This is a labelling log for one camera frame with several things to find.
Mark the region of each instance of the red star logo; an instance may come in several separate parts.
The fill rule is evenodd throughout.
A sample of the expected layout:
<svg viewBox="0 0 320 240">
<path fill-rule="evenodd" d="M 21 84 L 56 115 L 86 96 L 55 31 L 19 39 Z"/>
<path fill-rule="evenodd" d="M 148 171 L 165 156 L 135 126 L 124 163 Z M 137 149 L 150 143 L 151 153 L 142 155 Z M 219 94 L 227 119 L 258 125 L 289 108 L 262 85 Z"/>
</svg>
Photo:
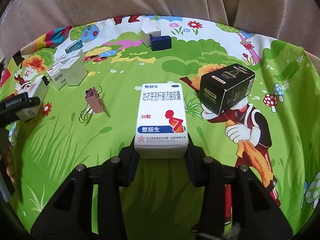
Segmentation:
<svg viewBox="0 0 320 240">
<path fill-rule="evenodd" d="M 138 142 L 143 142 L 143 140 L 144 140 L 144 137 L 141 135 L 140 137 L 138 137 Z"/>
</svg>

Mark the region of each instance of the pink tree trunk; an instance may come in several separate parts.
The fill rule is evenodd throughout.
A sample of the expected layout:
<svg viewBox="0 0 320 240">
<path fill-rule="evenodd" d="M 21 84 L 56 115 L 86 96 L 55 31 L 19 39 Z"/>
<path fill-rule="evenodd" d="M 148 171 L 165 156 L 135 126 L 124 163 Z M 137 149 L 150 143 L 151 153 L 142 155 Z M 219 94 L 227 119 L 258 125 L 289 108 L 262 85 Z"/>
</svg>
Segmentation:
<svg viewBox="0 0 320 240">
<path fill-rule="evenodd" d="M 257 65 L 260 61 L 258 54 L 254 51 L 254 46 L 250 42 L 247 42 L 247 38 L 242 37 L 240 33 L 237 33 L 241 38 L 242 45 L 250 52 L 255 64 Z"/>
</svg>

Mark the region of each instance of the barcode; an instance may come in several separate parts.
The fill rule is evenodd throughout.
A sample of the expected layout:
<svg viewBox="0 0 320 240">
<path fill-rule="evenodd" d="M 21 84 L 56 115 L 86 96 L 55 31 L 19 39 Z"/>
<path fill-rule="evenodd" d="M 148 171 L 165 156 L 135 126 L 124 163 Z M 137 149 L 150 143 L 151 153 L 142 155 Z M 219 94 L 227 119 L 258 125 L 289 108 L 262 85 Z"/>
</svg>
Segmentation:
<svg viewBox="0 0 320 240">
<path fill-rule="evenodd" d="M 54 81 L 58 81 L 60 78 L 62 78 L 63 77 L 63 75 L 62 75 L 62 73 L 60 73 L 58 76 L 56 76 L 55 78 L 54 78 Z"/>
<path fill-rule="evenodd" d="M 250 93 L 250 90 L 251 90 L 251 87 L 252 87 L 252 84 L 253 84 L 253 80 L 254 80 L 254 78 L 249 81 L 247 92 L 245 93 L 245 96 L 247 96 Z"/>
</svg>

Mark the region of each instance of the colorful tablecloth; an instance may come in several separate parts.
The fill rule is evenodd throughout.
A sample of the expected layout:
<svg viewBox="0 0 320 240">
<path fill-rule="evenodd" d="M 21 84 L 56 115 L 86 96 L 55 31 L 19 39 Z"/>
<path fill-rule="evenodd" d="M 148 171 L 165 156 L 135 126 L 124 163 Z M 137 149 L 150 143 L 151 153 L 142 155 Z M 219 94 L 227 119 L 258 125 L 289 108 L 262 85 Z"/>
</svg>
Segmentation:
<svg viewBox="0 0 320 240">
<path fill-rule="evenodd" d="M 172 37 L 172 49 L 144 46 L 140 30 L 147 21 Z M 223 164 L 251 166 L 294 232 L 307 221 L 320 196 L 320 81 L 302 48 L 182 17 L 117 17 L 69 29 L 47 33 L 17 53 L 0 89 L 1 99 L 26 91 L 65 48 L 82 41 L 88 71 L 83 82 L 59 91 L 49 84 L 39 115 L 8 127 L 19 178 L 12 205 L 28 230 L 76 164 L 102 164 L 130 144 L 142 84 L 163 82 L 182 84 L 195 145 Z M 251 93 L 217 117 L 198 99 L 200 77 L 235 62 L 256 78 Z M 80 123 L 85 91 L 99 85 L 109 117 L 93 114 Z M 236 138 L 225 133 L 228 125 L 235 125 Z M 121 189 L 129 239 L 194 239 L 190 229 L 198 223 L 202 197 L 183 159 L 141 159 L 134 182 Z M 97 232 L 97 188 L 92 213 Z M 230 216 L 226 187 L 226 222 Z"/>
</svg>

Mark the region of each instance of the cartoon boy's hand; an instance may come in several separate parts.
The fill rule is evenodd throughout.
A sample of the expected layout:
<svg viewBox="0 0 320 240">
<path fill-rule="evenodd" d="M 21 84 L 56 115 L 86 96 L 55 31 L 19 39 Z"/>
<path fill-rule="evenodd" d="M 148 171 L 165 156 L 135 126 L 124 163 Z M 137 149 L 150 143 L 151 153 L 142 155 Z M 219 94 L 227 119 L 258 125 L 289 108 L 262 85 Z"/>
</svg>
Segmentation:
<svg viewBox="0 0 320 240">
<path fill-rule="evenodd" d="M 19 83 L 15 83 L 14 89 L 19 92 L 21 90 L 21 85 Z"/>
<path fill-rule="evenodd" d="M 238 123 L 227 126 L 225 129 L 225 134 L 234 143 L 238 143 L 241 140 L 249 140 L 251 137 L 251 130 L 245 125 Z"/>
<path fill-rule="evenodd" d="M 18 69 L 18 70 L 16 71 L 16 73 L 14 74 L 14 76 L 15 76 L 15 77 L 18 77 L 18 75 L 21 75 L 21 73 L 22 73 L 22 69 L 20 68 L 20 69 Z"/>
</svg>

